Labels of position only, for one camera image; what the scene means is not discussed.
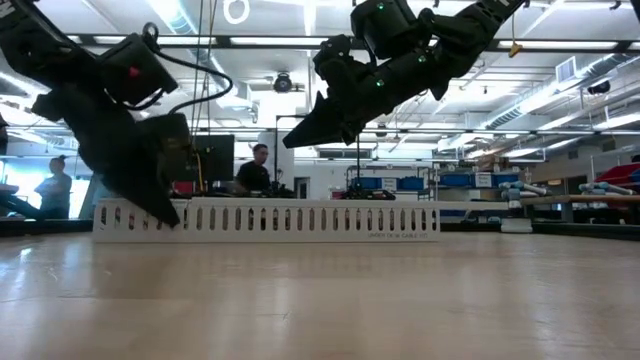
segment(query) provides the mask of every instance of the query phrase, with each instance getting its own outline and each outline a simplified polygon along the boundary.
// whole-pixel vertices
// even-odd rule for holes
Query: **red light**
[[[129,68],[129,77],[138,77],[140,76],[140,70],[138,68],[135,67],[130,67]]]

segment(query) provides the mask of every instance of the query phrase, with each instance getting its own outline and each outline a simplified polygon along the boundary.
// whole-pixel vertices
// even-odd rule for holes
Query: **black monitor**
[[[235,140],[233,135],[202,135],[193,139],[195,148],[204,151],[204,180],[233,181]]]

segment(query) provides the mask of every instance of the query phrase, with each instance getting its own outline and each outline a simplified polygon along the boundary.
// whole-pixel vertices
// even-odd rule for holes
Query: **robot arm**
[[[67,38],[33,0],[0,0],[0,49],[7,62],[51,89],[38,96],[33,112],[54,122],[64,119],[80,156],[103,176],[105,186],[174,226],[179,217],[162,181],[162,139],[149,124],[171,123],[187,134],[188,144],[186,119],[182,114],[151,118],[143,129],[129,112],[151,106],[155,101],[136,107],[178,86],[154,56],[153,34],[146,30],[97,56]]]
[[[367,122],[426,90],[436,99],[486,49],[500,26],[525,0],[479,0],[453,17],[425,8],[416,18],[406,0],[368,0],[351,13],[355,38],[372,62],[349,55],[344,35],[329,38],[313,61],[329,85],[313,111],[284,139],[288,148],[344,141],[350,144]],[[438,38],[430,45],[433,36]],[[375,58],[389,59],[376,66]]]

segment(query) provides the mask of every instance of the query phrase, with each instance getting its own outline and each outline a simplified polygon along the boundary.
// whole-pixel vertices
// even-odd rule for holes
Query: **floor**
[[[0,243],[0,358],[640,359],[640,243]]]

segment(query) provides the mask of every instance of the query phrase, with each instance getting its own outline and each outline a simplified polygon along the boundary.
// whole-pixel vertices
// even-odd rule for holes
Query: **blue container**
[[[440,175],[440,185],[444,186],[471,186],[469,174],[445,174]]]
[[[424,190],[424,178],[407,176],[398,179],[398,190]]]
[[[518,180],[518,174],[493,174],[494,186],[498,186],[503,182],[516,182]]]
[[[355,186],[358,179],[351,179],[351,186]],[[376,177],[361,177],[360,184],[363,189],[381,189],[382,188],[382,178]]]
[[[640,184],[640,170],[636,170],[634,172],[631,173],[631,182],[636,184],[635,187],[640,186],[638,184]]]

